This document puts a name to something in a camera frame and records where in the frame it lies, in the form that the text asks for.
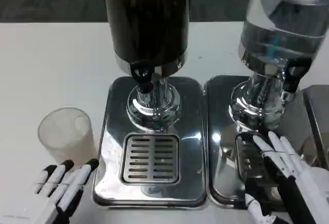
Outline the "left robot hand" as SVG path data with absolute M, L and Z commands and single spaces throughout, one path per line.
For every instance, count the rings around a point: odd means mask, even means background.
M 1 210 L 1 223 L 70 223 L 99 160 L 90 159 L 74 171 L 73 166 L 65 160 L 45 167 L 26 192 Z

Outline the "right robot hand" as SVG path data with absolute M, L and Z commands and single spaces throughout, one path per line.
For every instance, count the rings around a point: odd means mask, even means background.
M 328 223 L 328 170 L 308 165 L 286 137 L 272 131 L 239 137 L 257 147 L 293 223 Z

